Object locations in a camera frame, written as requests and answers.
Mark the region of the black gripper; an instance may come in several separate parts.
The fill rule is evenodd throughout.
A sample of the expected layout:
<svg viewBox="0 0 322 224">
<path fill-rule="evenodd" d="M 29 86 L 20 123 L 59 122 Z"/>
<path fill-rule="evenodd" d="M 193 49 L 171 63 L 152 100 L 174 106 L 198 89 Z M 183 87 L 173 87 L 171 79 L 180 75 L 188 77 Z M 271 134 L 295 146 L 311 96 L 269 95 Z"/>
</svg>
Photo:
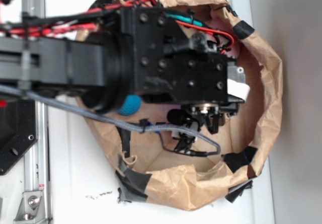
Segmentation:
<svg viewBox="0 0 322 224">
<path fill-rule="evenodd" d="M 125 98 L 179 105 L 180 110 L 168 113 L 170 123 L 196 121 L 211 133 L 218 132 L 223 115 L 235 115 L 246 102 L 245 71 L 224 53 L 225 47 L 207 39 L 211 28 L 175 10 L 143 7 L 123 8 L 120 24 L 129 40 L 122 44 L 129 70 Z"/>
</svg>

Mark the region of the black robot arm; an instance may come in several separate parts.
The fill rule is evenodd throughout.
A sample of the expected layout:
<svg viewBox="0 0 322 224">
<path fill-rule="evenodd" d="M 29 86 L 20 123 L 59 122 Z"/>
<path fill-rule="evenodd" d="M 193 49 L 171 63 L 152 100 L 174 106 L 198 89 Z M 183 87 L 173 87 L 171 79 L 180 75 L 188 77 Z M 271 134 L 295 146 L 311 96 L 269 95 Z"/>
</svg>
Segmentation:
<svg viewBox="0 0 322 224">
<path fill-rule="evenodd" d="M 118 111 L 128 95 L 180 105 L 218 131 L 250 91 L 243 68 L 207 40 L 211 29 L 181 12 L 130 7 L 71 16 L 100 24 L 83 42 L 45 36 L 56 18 L 11 24 L 1 38 L 1 84 L 41 96 L 78 96 L 98 113 Z"/>
</svg>

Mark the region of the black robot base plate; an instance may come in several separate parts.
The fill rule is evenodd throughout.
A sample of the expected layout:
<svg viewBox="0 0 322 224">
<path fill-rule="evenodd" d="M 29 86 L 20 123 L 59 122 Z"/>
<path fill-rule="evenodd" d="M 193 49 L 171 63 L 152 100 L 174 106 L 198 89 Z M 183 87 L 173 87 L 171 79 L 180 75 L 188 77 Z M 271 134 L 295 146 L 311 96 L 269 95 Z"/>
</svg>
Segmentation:
<svg viewBox="0 0 322 224">
<path fill-rule="evenodd" d="M 1 175 L 6 175 L 37 140 L 36 104 L 17 100 L 1 107 Z"/>
</svg>

